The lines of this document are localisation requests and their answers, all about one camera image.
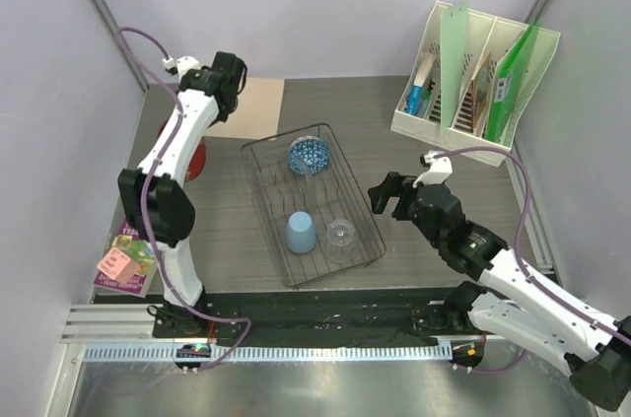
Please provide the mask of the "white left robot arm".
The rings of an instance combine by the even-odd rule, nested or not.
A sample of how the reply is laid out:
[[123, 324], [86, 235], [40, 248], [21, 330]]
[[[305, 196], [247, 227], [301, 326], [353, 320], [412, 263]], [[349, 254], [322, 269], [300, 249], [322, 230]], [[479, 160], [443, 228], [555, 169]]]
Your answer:
[[200, 302], [204, 287], [192, 260], [189, 237], [195, 209], [183, 191], [189, 164], [207, 128], [236, 110], [247, 68], [234, 53], [219, 51], [209, 65], [191, 56], [162, 59], [178, 77], [172, 114], [151, 151], [117, 183], [126, 221], [156, 254], [166, 304], [177, 311], [176, 326], [187, 336], [202, 335], [210, 313]]

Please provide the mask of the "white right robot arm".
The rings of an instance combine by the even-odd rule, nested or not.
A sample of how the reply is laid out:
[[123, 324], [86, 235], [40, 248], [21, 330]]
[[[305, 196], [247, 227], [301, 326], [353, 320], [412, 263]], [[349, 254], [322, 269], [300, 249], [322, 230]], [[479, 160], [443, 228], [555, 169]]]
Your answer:
[[593, 405], [615, 412], [630, 391], [630, 319], [572, 296], [507, 242], [467, 219], [448, 187], [390, 172], [368, 191], [371, 209], [411, 222], [453, 270], [467, 276], [447, 298], [450, 329], [500, 335], [568, 377]]

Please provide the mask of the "red floral plate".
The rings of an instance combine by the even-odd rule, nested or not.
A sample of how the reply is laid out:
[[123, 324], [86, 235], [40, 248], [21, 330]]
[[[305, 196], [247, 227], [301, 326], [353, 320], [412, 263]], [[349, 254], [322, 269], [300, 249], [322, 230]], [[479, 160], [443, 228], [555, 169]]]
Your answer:
[[189, 182], [198, 178], [204, 170], [207, 159], [205, 138], [202, 137], [189, 161], [184, 181]]

